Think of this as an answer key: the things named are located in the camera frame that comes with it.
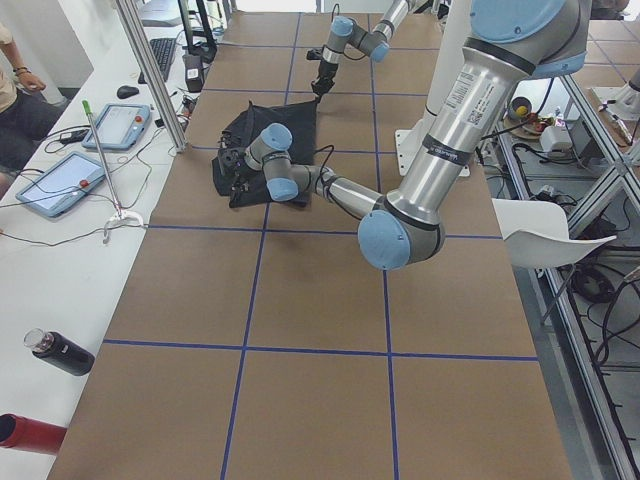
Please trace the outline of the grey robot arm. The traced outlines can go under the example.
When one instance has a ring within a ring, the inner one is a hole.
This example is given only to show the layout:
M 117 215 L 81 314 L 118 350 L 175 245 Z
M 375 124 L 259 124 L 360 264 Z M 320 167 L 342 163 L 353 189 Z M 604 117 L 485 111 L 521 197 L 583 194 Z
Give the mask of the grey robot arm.
M 474 1 L 465 21 L 463 61 L 433 124 L 425 132 L 400 186 L 378 193 L 325 166 L 292 161 L 290 130 L 264 128 L 242 148 L 225 149 L 219 174 L 233 192 L 262 177 L 267 196 L 287 202 L 315 193 L 359 222 L 362 255 L 395 270 L 434 256 L 445 239 L 439 209 L 522 80 L 553 78 L 584 64 L 591 5 L 587 1 Z
M 316 101 L 319 102 L 334 86 L 334 78 L 347 46 L 374 62 L 381 62 L 389 51 L 390 40 L 405 17 L 410 13 L 424 12 L 428 4 L 429 1 L 394 1 L 371 31 L 359 26 L 351 17 L 335 16 L 324 45 L 306 53 L 307 60 L 319 62 L 316 78 L 311 82 Z

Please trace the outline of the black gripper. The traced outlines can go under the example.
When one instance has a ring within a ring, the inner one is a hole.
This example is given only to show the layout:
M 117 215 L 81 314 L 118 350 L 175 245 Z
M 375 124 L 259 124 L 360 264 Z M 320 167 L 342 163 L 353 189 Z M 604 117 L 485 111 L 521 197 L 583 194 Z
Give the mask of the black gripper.
M 319 61 L 317 76 L 311 82 L 311 88 L 317 103 L 319 103 L 334 86 L 334 78 L 338 70 L 340 58 L 340 53 L 336 53 L 327 47 L 313 48 L 307 51 L 307 60 Z
M 254 172 L 247 165 L 245 148 L 221 149 L 219 166 L 224 193 L 235 194 L 250 190 L 250 180 L 254 177 Z

